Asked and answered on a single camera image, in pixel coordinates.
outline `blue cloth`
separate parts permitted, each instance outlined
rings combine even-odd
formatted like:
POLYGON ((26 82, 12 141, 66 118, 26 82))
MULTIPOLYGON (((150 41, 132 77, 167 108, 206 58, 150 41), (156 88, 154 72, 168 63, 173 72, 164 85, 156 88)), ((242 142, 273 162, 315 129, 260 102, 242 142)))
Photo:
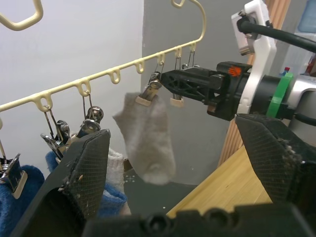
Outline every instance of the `blue cloth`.
POLYGON ((44 183, 42 172, 30 165, 21 167, 28 179, 19 199, 15 199, 7 185, 0 185, 0 237, 8 237, 44 183))
MULTIPOLYGON (((47 153, 46 162, 48 169, 52 172, 58 165, 56 154, 54 152, 47 153)), ((124 204, 127 202, 127 196, 110 184, 105 184, 104 191, 98 210, 99 217, 107 217, 118 215, 124 204)))
POLYGON ((116 190, 113 186, 105 184, 102 200, 98 210, 98 217, 115 216, 119 214, 127 202, 125 194, 116 190))
POLYGON ((53 172, 53 170, 58 166, 56 161, 56 154, 54 152, 49 152, 45 156, 46 163, 48 165, 49 172, 53 172))

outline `cream plastic hanger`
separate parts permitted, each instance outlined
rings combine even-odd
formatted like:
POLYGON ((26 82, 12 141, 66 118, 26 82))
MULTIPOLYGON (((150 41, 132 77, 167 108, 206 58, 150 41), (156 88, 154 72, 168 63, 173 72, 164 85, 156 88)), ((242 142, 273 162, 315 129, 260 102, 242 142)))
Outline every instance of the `cream plastic hanger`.
MULTIPOLYGON (((77 87, 80 95, 88 96, 89 93, 91 92, 91 86, 89 83, 91 80, 100 78, 100 77, 105 76, 105 75, 109 75, 111 82, 113 84, 118 84, 120 82, 120 70, 122 70, 124 68, 135 66, 136 71, 139 74, 142 74, 145 70, 145 61, 147 61, 147 60, 150 60, 152 58, 157 58, 158 64, 163 65, 164 60, 165 60, 165 54, 167 54, 167 53, 174 51, 175 56, 177 58, 180 58, 181 53, 182 53, 182 48, 186 47, 186 46, 190 46, 190 51, 194 52, 196 49, 197 42, 200 42, 203 39, 204 34, 205 34, 206 15, 205 15, 205 11, 204 11, 202 5, 197 0, 190 0, 190 1, 192 3, 194 3, 196 6, 198 6, 199 9, 201 10, 201 13, 202 13, 202 20, 203 20, 202 33, 197 40, 194 40, 194 41, 191 41, 191 42, 167 49, 165 51, 157 52, 155 54, 146 56, 144 58, 136 59, 136 60, 131 61, 129 63, 125 63, 125 64, 122 64, 120 66, 116 66, 116 67, 107 69, 105 71, 77 79, 77 80, 72 81, 70 83, 66 83, 66 84, 63 84, 63 85, 60 85, 60 86, 57 86, 57 87, 54 87, 54 88, 51 88, 48 90, 44 90, 42 92, 27 96, 27 97, 19 99, 19 100, 15 100, 15 101, 0 105, 0 112, 15 108, 15 107, 20 106, 20 105, 24 105, 24 104, 29 103, 29 102, 34 102, 40 111, 48 112, 48 108, 44 107, 44 105, 40 101, 42 98, 44 98, 47 101, 47 105, 50 108, 52 108, 53 102, 51 99, 51 95, 55 94, 57 92, 60 92, 60 91, 63 91, 63 90, 66 90, 66 89, 69 89, 69 88, 75 86, 75 87, 77 87)), ((0 14, 0 23, 5 25, 9 29, 16 30, 16 31, 23 30, 23 29, 26 29, 26 28, 34 25, 36 22, 38 22, 42 18, 43 9, 42 9, 42 5, 41 5, 40 0, 33 0, 33 2, 35 5, 35 8, 36 8, 36 12, 32 17, 30 17, 24 21, 21 21, 19 23, 13 23, 13 22, 9 21, 8 19, 6 19, 3 15, 0 14)), ((183 6, 184 2, 185 2, 185 0, 181 0, 180 3, 176 3, 175 0, 171 0, 171 4, 176 8, 181 8, 183 6)), ((0 119, 0 129, 1 128, 2 128, 2 121, 0 119)))
POLYGON ((33 0, 33 3, 35 7, 35 13, 33 16, 23 21, 20 21, 18 23, 14 23, 10 21, 9 19, 7 19, 2 14, 0 14, 0 23, 13 31, 21 31, 39 22, 41 18, 43 17, 43 7, 41 5, 40 0, 33 0))

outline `green band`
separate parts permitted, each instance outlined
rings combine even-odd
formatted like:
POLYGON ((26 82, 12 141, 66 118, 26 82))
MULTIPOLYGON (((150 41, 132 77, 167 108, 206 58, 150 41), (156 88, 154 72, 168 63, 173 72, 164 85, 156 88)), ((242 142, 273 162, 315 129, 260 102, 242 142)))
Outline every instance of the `green band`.
POLYGON ((269 105, 267 116, 275 118, 277 116, 277 112, 282 103, 283 97, 285 96, 286 90, 290 85, 290 82, 293 79, 292 73, 286 73, 283 77, 281 77, 280 82, 277 85, 275 94, 272 97, 271 103, 269 105))

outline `black cable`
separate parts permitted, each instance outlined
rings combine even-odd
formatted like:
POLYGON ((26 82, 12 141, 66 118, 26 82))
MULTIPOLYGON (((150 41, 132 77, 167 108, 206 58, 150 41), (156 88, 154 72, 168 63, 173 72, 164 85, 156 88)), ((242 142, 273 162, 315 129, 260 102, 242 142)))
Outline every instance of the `black cable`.
POLYGON ((311 125, 311 126, 316 126, 316 119, 314 119, 314 118, 307 117, 303 114, 296 114, 294 117, 296 118, 296 120, 298 120, 300 122, 303 122, 303 123, 311 125))
POLYGON ((316 42, 294 35, 292 33, 281 31, 277 29, 273 29, 271 27, 261 26, 254 23, 250 23, 249 21, 242 20, 237 23, 238 29, 240 32, 244 34, 248 34, 249 32, 258 33, 260 35, 268 36, 291 45, 306 49, 310 52, 316 53, 316 42))

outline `black screw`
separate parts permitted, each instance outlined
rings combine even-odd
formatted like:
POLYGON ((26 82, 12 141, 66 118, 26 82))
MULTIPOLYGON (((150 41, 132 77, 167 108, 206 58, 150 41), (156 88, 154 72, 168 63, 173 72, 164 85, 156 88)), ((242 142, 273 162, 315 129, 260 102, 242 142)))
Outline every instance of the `black screw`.
POLYGON ((150 216, 146 219, 144 227, 150 234, 166 233, 171 227, 171 220, 163 214, 150 216))
POLYGON ((213 208, 204 214, 204 218, 209 222, 212 228, 225 228, 232 224, 230 215, 219 208, 213 208))

